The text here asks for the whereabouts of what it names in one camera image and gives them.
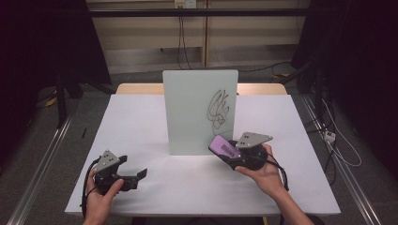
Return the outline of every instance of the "hand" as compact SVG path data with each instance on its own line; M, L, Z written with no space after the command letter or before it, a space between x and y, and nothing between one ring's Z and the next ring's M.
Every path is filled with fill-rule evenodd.
M94 183L94 171L88 175L87 190L92 190L87 196L87 212L84 224L105 224L111 212L112 199L122 188L123 179L119 179L111 186L106 195L102 195Z
M272 149L270 145L263 143L263 147L266 149L269 155L272 155ZM275 159L270 156L268 156L268 160L276 162ZM251 177L257 186L271 198L274 198L278 192L284 190L278 168L269 163L266 163L263 168L258 171L252 171L241 166L235 167L235 171Z
M263 143L263 146L268 154L272 156L271 146L265 143ZM268 157L268 160L276 162L273 157ZM313 224L284 188L277 167L266 163L264 167L258 171L252 171L245 167L239 166L235 168L235 171L250 176L251 179L255 181L257 186L277 203L288 224Z

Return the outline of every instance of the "black curtain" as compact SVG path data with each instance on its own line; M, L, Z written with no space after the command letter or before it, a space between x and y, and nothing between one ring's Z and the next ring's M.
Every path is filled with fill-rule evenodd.
M0 2L0 162L33 117L38 91L55 86L57 74L69 83L80 76L111 83L91 18L53 9L88 11L85 0Z

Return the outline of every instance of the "table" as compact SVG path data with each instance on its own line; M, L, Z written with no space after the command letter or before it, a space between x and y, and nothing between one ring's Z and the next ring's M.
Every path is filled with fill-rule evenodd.
M275 202L250 178L232 171L217 157L168 154L164 96L122 95L139 93L140 88L161 94L161 86L161 83L120 85L117 94L111 97L66 212L81 214L80 195L87 167L104 150L110 149L119 157L129 156L126 165L119 167L119 174L132 175L148 168L148 176L140 181L138 189L116 196L112 208L115 215L257 217L279 214ZM239 123L234 139L248 129L274 136L270 143L274 155L285 168L290 193L301 209L316 215L338 214L340 209L294 103L283 90L279 84L240 83L236 113ZM266 92L281 95L244 96Z

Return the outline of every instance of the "gray floor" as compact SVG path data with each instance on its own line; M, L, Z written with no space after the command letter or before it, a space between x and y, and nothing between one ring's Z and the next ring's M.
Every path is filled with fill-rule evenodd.
M237 68L243 70L260 67L263 66ZM288 66L274 68L274 74L291 71L292 68ZM116 88L119 83L161 83L161 72L115 74L112 79L114 81L113 88ZM271 80L277 80L277 78L271 78L271 69L239 73L241 83L268 83ZM24 224L79 224L83 222L81 217L67 215L64 210L74 188L75 179L80 174L85 158L95 139L110 98L88 85L83 85L83 89L84 96L82 99L67 99L69 109L73 105L77 105L78 108L72 117L68 132L49 165L49 171L44 175L39 192L36 198L33 198L34 201L28 214L23 218ZM311 121L312 118L302 100L303 96L298 94L295 83L287 84L286 90L292 96L302 122ZM45 95L48 91L43 90L41 95ZM350 170L375 208L381 224L397 224L397 180L375 159L366 141L355 134L353 126L344 116L344 112L339 108L338 103L334 104L334 108L339 129L356 147L362 158L362 165L350 167ZM7 224L18 201L24 194L30 179L34 176L41 159L46 154L54 136L56 125L56 105L37 110L32 125L27 130L19 148L11 157L9 163L4 165L0 177L0 224ZM316 132L310 133L309 137L320 163L325 165L328 151L319 134ZM347 161L357 162L357 156L341 136L337 137L337 145ZM322 219L326 224L367 224L344 179L339 172L336 175L336 181L331 188L341 207L342 214L322 217ZM333 176L332 164L329 165L327 176ZM278 220L278 217L268 218L269 224L278 224ZM130 218L111 217L108 224L130 224Z

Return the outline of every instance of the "drawing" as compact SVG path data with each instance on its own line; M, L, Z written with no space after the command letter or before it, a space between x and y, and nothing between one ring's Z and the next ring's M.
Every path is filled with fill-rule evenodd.
M219 90L211 99L207 109L207 119L212 122L212 130L214 135L216 131L222 128L227 121L229 106L227 104L228 95L225 90Z

